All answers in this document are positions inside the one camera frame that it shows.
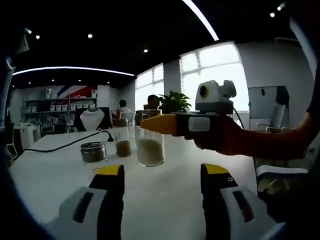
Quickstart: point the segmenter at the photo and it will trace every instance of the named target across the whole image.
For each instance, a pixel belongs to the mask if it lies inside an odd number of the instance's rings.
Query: window
[[[223,85],[224,80],[232,80],[237,92],[231,98],[237,111],[249,111],[247,81],[242,62],[233,42],[217,44],[181,56],[181,90],[190,99],[191,111],[195,110],[198,86],[215,80]]]
[[[149,95],[163,95],[164,91],[163,64],[138,75],[135,81],[135,109],[143,110]]]

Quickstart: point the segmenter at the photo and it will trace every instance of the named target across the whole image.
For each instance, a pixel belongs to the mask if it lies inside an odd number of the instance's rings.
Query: sleeve
[[[313,94],[310,106],[306,110],[312,118],[320,120],[320,67],[316,68]]]

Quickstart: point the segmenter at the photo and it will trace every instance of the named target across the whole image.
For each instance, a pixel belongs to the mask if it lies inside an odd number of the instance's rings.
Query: black cable
[[[54,151],[57,151],[57,150],[60,150],[60,149],[69,147],[69,146],[72,145],[72,144],[75,144],[75,143],[77,143],[77,142],[79,142],[79,141],[82,141],[82,140],[84,140],[84,139],[90,138],[90,137],[95,136],[95,135],[100,134],[100,133],[108,133],[108,134],[109,134],[109,138],[108,138],[107,141],[108,141],[108,142],[113,142],[113,141],[114,141],[114,139],[113,139],[113,137],[111,136],[110,132],[108,132],[107,130],[103,130],[103,131],[95,132],[95,133],[93,133],[93,134],[91,134],[91,135],[89,135],[89,136],[85,136],[85,137],[83,137],[83,138],[80,138],[80,139],[78,139],[78,140],[76,140],[76,141],[73,141],[73,142],[67,144],[67,145],[63,145],[63,146],[57,147],[57,148],[55,148],[55,149],[50,149],[50,150],[37,150],[37,149],[27,148],[27,149],[25,149],[24,151],[33,151],[33,152],[38,152],[38,153],[51,153],[51,152],[54,152]]]
[[[233,110],[235,111],[235,114],[237,115],[237,117],[238,117],[238,119],[239,119],[239,121],[240,121],[240,124],[241,124],[242,129],[245,129],[244,124],[242,123],[242,120],[241,120],[241,118],[240,118],[237,110],[236,110],[235,108],[233,108]]]

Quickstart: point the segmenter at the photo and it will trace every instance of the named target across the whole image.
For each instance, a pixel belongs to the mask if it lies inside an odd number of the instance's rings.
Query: green plant
[[[159,101],[161,103],[159,109],[163,114],[170,113],[186,113],[186,108],[190,108],[191,104],[187,102],[190,99],[183,93],[170,91],[169,96],[160,95]]]

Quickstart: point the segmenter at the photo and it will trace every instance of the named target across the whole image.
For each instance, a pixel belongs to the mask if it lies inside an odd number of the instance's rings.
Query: ceiling
[[[193,2],[208,19],[220,42],[294,38],[286,10],[277,11],[281,0],[255,5],[249,0]],[[272,12],[276,13],[273,18],[270,17]],[[30,50],[14,59],[16,72],[77,66],[138,75],[157,64],[177,59],[183,53],[215,43],[182,0],[29,3],[19,13],[22,13],[24,26],[32,33],[26,37]],[[12,84],[26,88],[110,82],[112,87],[121,88],[134,78],[92,70],[60,69],[18,74],[12,78]]]

